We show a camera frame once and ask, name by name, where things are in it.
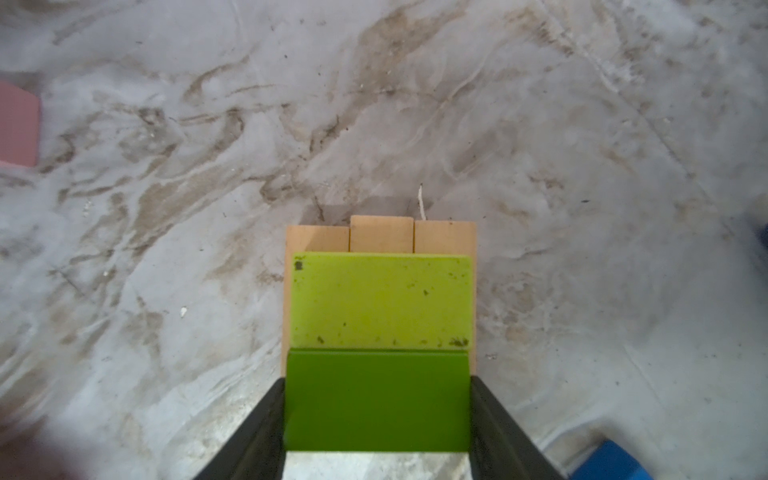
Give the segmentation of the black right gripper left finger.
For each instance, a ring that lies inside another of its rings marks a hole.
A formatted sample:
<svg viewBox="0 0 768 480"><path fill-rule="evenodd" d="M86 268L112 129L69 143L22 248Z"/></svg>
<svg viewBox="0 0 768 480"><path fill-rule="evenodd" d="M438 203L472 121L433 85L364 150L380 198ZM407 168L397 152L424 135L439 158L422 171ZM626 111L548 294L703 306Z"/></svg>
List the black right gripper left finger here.
<svg viewBox="0 0 768 480"><path fill-rule="evenodd" d="M280 480L284 446L285 379L279 378L196 480Z"/></svg>

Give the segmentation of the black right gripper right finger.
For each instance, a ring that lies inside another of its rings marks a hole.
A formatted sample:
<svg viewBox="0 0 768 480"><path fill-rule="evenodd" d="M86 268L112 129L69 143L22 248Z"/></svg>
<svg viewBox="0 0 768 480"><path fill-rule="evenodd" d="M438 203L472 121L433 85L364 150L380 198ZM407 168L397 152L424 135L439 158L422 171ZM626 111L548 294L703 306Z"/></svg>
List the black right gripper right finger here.
<svg viewBox="0 0 768 480"><path fill-rule="evenodd" d="M469 462L474 480L563 480L497 397L471 377Z"/></svg>

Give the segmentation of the dark green rectangular block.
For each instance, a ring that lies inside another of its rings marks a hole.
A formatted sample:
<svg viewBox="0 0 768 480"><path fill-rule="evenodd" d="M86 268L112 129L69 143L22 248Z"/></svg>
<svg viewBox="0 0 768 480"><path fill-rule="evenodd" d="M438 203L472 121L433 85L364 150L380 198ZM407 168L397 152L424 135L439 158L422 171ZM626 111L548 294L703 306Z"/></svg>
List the dark green rectangular block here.
<svg viewBox="0 0 768 480"><path fill-rule="evenodd" d="M285 379L289 451L466 452L464 352L293 350Z"/></svg>

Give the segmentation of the lime green rectangular block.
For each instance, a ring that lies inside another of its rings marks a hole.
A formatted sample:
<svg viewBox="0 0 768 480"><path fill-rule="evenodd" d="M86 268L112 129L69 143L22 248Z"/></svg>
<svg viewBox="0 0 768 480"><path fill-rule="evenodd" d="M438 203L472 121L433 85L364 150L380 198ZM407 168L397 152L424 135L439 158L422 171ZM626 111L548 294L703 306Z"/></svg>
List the lime green rectangular block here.
<svg viewBox="0 0 768 480"><path fill-rule="evenodd" d="M295 349L467 351L472 345L469 256L305 252L292 266Z"/></svg>

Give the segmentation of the natural wood block marked 31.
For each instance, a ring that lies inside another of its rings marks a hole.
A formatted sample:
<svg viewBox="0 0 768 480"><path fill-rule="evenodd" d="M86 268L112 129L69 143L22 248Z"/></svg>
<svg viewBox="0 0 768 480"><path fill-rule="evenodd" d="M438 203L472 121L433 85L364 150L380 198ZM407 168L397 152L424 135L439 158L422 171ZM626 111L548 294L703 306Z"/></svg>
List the natural wood block marked 31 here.
<svg viewBox="0 0 768 480"><path fill-rule="evenodd" d="M349 228L340 226L289 225L285 235L281 376L286 375L290 348L291 285L293 257L301 252L348 252Z"/></svg>

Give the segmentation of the natural wood block marked 58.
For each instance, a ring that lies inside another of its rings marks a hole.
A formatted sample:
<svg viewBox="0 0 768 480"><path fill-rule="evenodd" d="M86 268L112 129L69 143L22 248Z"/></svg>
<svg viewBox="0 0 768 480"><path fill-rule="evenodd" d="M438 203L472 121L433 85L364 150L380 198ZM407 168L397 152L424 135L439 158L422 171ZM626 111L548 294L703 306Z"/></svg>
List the natural wood block marked 58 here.
<svg viewBox="0 0 768 480"><path fill-rule="evenodd" d="M477 373L477 225L455 220L417 220L414 225L414 252L417 254L465 255L473 265L473 321L469 351L470 374Z"/></svg>

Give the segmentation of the pink rectangular block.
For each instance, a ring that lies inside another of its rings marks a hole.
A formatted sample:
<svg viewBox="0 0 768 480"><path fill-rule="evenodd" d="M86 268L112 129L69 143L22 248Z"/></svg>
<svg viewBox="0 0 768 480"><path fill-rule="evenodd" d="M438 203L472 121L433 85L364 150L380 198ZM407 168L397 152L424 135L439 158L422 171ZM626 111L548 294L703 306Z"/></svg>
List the pink rectangular block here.
<svg viewBox="0 0 768 480"><path fill-rule="evenodd" d="M38 161L41 102L34 94L1 82L1 162L32 168Z"/></svg>

